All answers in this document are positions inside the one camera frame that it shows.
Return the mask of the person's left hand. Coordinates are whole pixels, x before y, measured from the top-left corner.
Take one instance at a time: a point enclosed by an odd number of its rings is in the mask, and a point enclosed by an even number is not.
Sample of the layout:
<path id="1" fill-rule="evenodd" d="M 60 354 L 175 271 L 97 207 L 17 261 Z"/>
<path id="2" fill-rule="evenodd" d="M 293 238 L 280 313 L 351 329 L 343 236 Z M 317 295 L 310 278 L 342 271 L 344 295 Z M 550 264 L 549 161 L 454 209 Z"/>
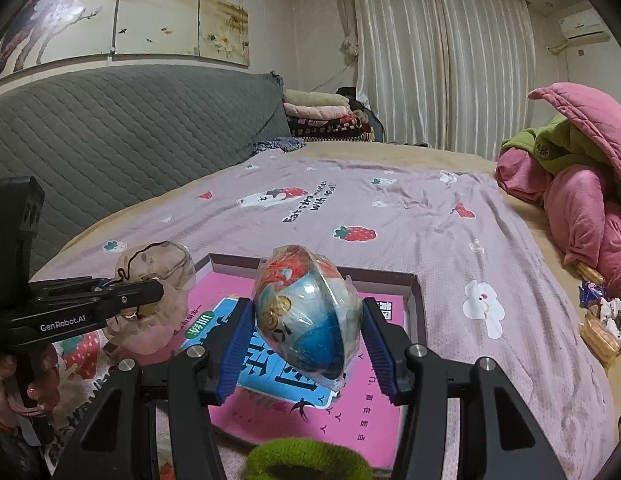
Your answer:
<path id="1" fill-rule="evenodd" d="M 60 402 L 58 352 L 36 344 L 22 356 L 0 353 L 0 470 L 9 477 L 48 477 L 48 418 Z"/>

